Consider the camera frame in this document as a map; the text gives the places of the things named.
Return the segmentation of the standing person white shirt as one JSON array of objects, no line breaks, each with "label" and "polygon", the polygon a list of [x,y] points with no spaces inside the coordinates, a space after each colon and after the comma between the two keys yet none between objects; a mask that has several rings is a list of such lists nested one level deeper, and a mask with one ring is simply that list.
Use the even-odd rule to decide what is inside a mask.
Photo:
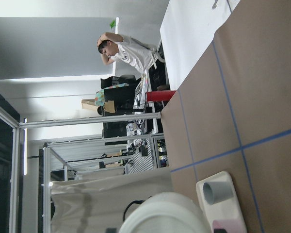
[{"label": "standing person white shirt", "polygon": [[97,48],[105,65],[122,61],[141,74],[150,68],[157,69],[160,63],[165,63],[155,46],[140,42],[131,36],[105,32],[97,40]]}]

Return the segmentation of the red fire extinguisher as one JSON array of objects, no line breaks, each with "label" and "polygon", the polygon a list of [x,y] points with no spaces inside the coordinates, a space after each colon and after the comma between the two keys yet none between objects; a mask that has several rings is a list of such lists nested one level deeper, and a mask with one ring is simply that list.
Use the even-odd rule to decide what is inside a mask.
[{"label": "red fire extinguisher", "polygon": [[152,92],[146,92],[145,98],[147,102],[169,101],[175,93],[176,91],[174,90],[152,91]]}]

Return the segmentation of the pink plastic cup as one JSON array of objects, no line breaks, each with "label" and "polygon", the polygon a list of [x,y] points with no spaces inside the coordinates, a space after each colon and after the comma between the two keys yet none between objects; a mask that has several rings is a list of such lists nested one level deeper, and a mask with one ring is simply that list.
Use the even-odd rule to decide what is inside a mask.
[{"label": "pink plastic cup", "polygon": [[236,219],[220,219],[212,222],[214,233],[246,233],[246,227]]}]

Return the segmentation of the cream plastic tray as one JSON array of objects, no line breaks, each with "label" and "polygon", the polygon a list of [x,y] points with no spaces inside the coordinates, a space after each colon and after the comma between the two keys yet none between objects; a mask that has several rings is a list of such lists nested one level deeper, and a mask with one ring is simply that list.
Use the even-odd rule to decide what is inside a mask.
[{"label": "cream plastic tray", "polygon": [[196,183],[199,206],[212,233],[246,233],[238,197],[230,174],[221,171]]}]

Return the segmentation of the aluminium frame post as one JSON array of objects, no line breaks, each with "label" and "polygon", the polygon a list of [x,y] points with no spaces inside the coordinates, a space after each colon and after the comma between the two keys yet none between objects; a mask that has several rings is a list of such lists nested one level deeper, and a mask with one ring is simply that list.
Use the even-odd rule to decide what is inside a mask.
[{"label": "aluminium frame post", "polygon": [[19,128],[32,129],[32,128],[55,127],[55,126],[65,126],[65,125],[133,121],[133,120],[139,120],[139,119],[158,119],[158,118],[161,118],[161,114],[159,112],[136,114],[136,115],[96,116],[96,117],[83,117],[83,118],[74,118],[74,119],[46,120],[46,121],[27,122],[27,123],[20,122]]}]

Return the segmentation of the pale green plastic cup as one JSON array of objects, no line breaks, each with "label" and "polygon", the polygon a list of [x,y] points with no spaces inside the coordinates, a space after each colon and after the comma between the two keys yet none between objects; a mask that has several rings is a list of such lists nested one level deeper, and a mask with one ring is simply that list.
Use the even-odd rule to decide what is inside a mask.
[{"label": "pale green plastic cup", "polygon": [[143,202],[122,224],[120,233],[210,233],[203,211],[175,192],[156,194]]}]

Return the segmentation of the grey plastic cup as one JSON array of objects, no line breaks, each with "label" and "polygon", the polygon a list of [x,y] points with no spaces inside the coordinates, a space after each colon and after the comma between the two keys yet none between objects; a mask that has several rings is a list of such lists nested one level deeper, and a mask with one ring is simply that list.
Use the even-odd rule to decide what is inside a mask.
[{"label": "grey plastic cup", "polygon": [[205,182],[203,194],[206,202],[213,205],[233,197],[233,191],[228,182]]}]

